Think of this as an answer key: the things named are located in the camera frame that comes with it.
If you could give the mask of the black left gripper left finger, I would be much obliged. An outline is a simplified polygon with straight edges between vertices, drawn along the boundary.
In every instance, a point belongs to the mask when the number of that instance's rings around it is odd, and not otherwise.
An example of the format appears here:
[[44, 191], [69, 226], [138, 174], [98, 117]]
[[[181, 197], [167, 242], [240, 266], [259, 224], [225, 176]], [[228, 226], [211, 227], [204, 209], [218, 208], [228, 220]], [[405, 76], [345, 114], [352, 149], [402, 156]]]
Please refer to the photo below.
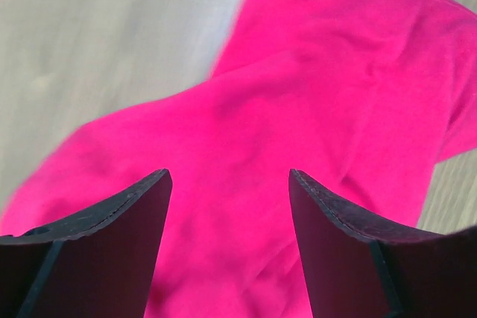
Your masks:
[[142, 317], [172, 180], [158, 170], [68, 217], [1, 238], [3, 317]]

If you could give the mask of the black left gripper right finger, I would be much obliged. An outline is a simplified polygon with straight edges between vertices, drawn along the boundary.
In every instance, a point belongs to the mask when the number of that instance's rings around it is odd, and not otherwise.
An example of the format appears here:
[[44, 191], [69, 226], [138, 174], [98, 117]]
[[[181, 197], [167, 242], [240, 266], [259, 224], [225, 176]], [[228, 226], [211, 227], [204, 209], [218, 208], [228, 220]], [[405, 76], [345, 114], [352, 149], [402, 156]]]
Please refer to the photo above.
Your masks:
[[289, 174], [294, 230], [314, 317], [474, 317], [476, 228], [441, 235]]

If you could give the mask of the pink red t-shirt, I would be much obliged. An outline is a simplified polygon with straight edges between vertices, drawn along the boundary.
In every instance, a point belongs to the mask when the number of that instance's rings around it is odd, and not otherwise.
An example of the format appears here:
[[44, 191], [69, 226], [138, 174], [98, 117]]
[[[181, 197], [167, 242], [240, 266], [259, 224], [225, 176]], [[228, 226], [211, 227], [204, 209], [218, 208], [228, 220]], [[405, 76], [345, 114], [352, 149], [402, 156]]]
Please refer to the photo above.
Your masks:
[[83, 125], [12, 196], [22, 234], [159, 168], [173, 189], [147, 317], [310, 317], [288, 199], [305, 171], [413, 226], [476, 148], [476, 15], [453, 0], [246, 0], [211, 77]]

